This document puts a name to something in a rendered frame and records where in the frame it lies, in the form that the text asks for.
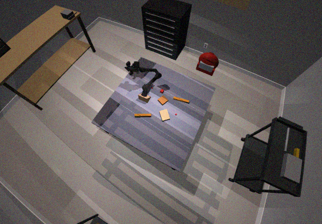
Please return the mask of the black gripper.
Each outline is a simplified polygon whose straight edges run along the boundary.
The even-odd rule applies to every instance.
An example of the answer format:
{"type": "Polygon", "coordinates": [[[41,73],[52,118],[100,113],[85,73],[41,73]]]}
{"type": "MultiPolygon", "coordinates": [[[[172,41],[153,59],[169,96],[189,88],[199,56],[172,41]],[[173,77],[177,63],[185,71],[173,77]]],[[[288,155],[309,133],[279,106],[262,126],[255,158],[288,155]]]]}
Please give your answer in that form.
{"type": "Polygon", "coordinates": [[[128,71],[128,72],[130,72],[130,75],[132,75],[133,74],[133,69],[134,69],[134,67],[132,67],[132,66],[130,66],[131,65],[131,63],[130,63],[130,61],[128,61],[127,63],[126,63],[126,66],[127,67],[125,67],[125,69],[128,71]]]}

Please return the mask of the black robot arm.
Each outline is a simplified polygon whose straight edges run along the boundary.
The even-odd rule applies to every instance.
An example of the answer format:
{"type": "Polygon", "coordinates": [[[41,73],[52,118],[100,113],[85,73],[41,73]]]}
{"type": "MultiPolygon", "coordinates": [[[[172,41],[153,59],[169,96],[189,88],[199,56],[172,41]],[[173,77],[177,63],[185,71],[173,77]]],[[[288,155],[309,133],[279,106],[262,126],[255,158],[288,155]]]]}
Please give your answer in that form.
{"type": "Polygon", "coordinates": [[[132,64],[132,67],[134,67],[133,71],[136,72],[136,73],[139,73],[140,72],[145,72],[145,71],[153,71],[156,73],[156,75],[154,76],[154,78],[152,80],[150,80],[147,84],[144,84],[142,86],[142,96],[146,97],[147,96],[147,93],[148,93],[148,88],[149,86],[154,82],[156,81],[157,79],[159,79],[160,77],[162,77],[162,74],[160,72],[157,71],[156,68],[143,68],[143,67],[140,67],[139,66],[139,62],[138,61],[135,61],[133,64],[132,64]]]}

